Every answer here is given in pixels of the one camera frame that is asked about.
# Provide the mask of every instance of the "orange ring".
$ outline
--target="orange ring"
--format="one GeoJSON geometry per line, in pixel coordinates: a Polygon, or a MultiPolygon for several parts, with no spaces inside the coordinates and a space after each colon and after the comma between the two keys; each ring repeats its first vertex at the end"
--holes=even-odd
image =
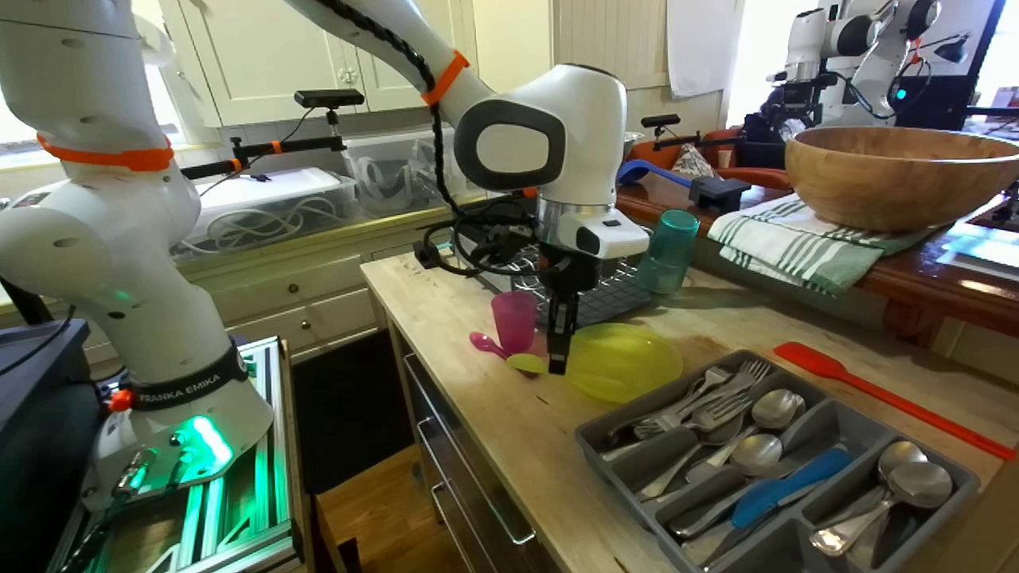
{"type": "Polygon", "coordinates": [[[57,157],[60,163],[83,163],[83,167],[122,167],[129,173],[165,173],[172,163],[172,146],[163,150],[125,150],[125,153],[86,153],[69,146],[52,146],[45,133],[34,133],[37,146],[57,157]]]}
{"type": "Polygon", "coordinates": [[[442,77],[437,80],[437,85],[434,85],[429,92],[424,92],[420,99],[424,99],[426,105],[442,103],[445,92],[451,89],[451,83],[459,80],[459,74],[460,74],[466,68],[470,68],[470,62],[468,62],[466,56],[451,51],[447,68],[442,70],[442,77]]]}

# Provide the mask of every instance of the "fork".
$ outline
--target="fork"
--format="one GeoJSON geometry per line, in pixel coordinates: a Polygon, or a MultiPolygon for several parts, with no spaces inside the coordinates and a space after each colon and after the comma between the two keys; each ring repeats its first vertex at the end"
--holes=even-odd
{"type": "Polygon", "coordinates": [[[748,386],[759,386],[759,383],[765,383],[766,375],[770,375],[770,362],[765,362],[765,361],[744,361],[744,362],[739,362],[739,372],[735,372],[735,375],[730,375],[730,372],[719,369],[719,365],[703,369],[700,386],[696,386],[690,395],[684,395],[681,400],[665,405],[665,407],[659,407],[659,412],[639,417],[639,419],[629,423],[629,427],[614,427],[614,431],[608,431],[608,442],[614,442],[618,432],[625,432],[625,431],[629,431],[637,442],[625,442],[625,447],[606,449],[606,453],[601,453],[601,462],[614,462],[618,454],[639,449],[639,442],[645,442],[645,440],[652,440],[652,438],[661,438],[661,432],[681,427],[681,423],[684,423],[695,412],[700,412],[703,405],[709,405],[709,400],[717,400],[717,399],[723,399],[723,395],[743,392],[743,390],[748,390],[748,386]]]}

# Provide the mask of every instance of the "table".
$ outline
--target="table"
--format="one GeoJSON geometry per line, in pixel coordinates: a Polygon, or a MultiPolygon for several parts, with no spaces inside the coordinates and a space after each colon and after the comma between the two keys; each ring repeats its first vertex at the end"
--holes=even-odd
{"type": "MultiPolygon", "coordinates": [[[[490,294],[476,282],[424,270],[412,254],[364,266],[364,275],[387,329],[420,356],[559,569],[669,569],[656,538],[606,487],[575,447],[573,431],[606,414],[608,405],[554,375],[521,379],[501,356],[476,355],[468,343],[468,332],[494,332],[490,294]]],[[[953,369],[890,339],[801,315],[799,306],[748,294],[696,268],[669,306],[632,320],[675,342],[687,369],[730,349],[753,349],[775,361],[770,349],[781,342],[809,342],[874,386],[1019,447],[1016,392],[953,369]]],[[[999,470],[997,459],[933,432],[848,386],[809,372],[799,375],[919,447],[947,454],[985,484],[999,470]]]]}

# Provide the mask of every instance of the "pink cup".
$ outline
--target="pink cup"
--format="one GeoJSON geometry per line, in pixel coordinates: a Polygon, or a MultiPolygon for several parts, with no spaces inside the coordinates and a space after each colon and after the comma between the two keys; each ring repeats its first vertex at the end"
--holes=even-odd
{"type": "Polygon", "coordinates": [[[503,356],[526,355],[535,342],[535,294],[511,290],[490,301],[503,356]]]}

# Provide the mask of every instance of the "cutlery tray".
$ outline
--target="cutlery tray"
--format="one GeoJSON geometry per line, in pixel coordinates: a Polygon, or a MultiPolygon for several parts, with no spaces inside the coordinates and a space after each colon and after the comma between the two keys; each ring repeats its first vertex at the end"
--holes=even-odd
{"type": "Polygon", "coordinates": [[[628,400],[575,431],[583,454],[588,464],[608,481],[608,487],[628,503],[628,509],[659,538],[661,552],[675,563],[675,569],[712,569],[712,573],[890,573],[901,569],[928,538],[938,531],[953,512],[965,506],[967,498],[978,493],[978,477],[962,470],[955,462],[938,453],[925,453],[928,462],[941,464],[953,475],[953,498],[936,509],[913,509],[898,503],[881,528],[880,543],[860,543],[844,556],[823,556],[811,548],[811,531],[848,517],[860,517],[881,499],[880,481],[880,454],[901,440],[888,427],[873,417],[838,405],[814,386],[796,379],[791,372],[772,365],[770,361],[739,349],[730,355],[690,375],[681,375],[670,386],[661,386],[637,400],[628,400]],[[826,449],[850,453],[850,464],[844,464],[833,477],[814,484],[799,499],[790,499],[765,522],[748,531],[730,535],[723,552],[709,562],[695,562],[690,546],[675,538],[670,528],[695,526],[717,499],[748,487],[744,470],[723,464],[706,481],[684,484],[681,477],[656,499],[639,499],[639,487],[661,475],[675,459],[681,459],[690,447],[696,447],[696,432],[687,427],[665,431],[652,440],[642,440],[632,449],[619,449],[618,454],[606,454],[606,438],[618,427],[628,427],[665,405],[681,400],[703,379],[706,369],[739,372],[744,362],[770,365],[766,375],[753,386],[753,399],[770,390],[790,390],[805,399],[799,417],[772,432],[783,442],[781,470],[796,470],[814,454],[826,449]]]}

